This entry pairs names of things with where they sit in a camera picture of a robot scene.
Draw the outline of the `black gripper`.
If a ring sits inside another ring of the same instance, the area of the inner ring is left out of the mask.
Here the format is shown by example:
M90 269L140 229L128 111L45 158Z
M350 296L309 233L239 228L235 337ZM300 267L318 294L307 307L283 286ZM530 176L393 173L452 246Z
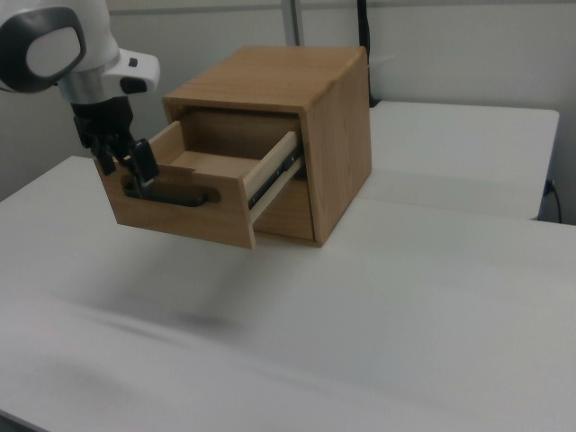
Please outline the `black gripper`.
M128 97L118 96L100 103L72 103L71 108L81 143L96 157L103 174L113 173L114 158L120 158L130 171L138 196L149 198L159 168L149 142L134 141L131 135L133 113Z

